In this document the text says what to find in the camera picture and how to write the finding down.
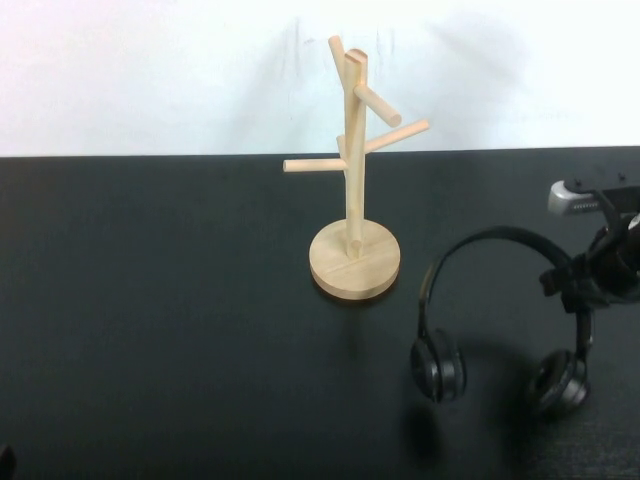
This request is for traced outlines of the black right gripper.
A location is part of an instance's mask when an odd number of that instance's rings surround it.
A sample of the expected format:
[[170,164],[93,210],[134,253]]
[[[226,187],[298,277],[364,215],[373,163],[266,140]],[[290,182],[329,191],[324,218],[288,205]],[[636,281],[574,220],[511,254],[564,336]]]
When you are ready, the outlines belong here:
[[639,302],[639,214],[622,218],[624,234],[596,255],[604,245],[607,227],[599,229],[585,259],[545,271],[539,281],[543,294],[560,294],[566,313],[608,308],[614,304]]

